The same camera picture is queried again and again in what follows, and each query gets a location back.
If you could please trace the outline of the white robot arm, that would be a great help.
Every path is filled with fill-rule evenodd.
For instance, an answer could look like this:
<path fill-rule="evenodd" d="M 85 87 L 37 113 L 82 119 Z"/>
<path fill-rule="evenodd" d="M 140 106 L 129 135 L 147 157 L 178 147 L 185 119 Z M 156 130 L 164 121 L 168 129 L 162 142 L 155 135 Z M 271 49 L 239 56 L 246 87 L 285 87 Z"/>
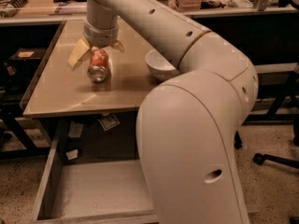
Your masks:
<path fill-rule="evenodd" d="M 156 0 L 87 0 L 83 34 L 103 48 L 123 19 L 178 71 L 143 100 L 136 121 L 142 170 L 160 224 L 249 224 L 235 133 L 258 93 L 240 50 Z"/>

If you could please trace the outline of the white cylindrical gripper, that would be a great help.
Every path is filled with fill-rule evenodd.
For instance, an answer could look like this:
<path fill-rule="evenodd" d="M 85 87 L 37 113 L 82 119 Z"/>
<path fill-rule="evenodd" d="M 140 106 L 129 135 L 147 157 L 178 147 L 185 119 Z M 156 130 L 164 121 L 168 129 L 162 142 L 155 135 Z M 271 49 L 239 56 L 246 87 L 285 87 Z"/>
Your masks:
<path fill-rule="evenodd" d="M 80 38 L 74 46 L 67 61 L 70 68 L 75 70 L 82 64 L 83 57 L 91 49 L 90 44 L 98 48 L 111 46 L 113 49 L 125 52 L 122 42 L 117 39 L 118 32 L 117 18 L 111 20 L 100 18 L 97 21 L 85 19 L 83 21 L 83 34 L 86 39 Z"/>

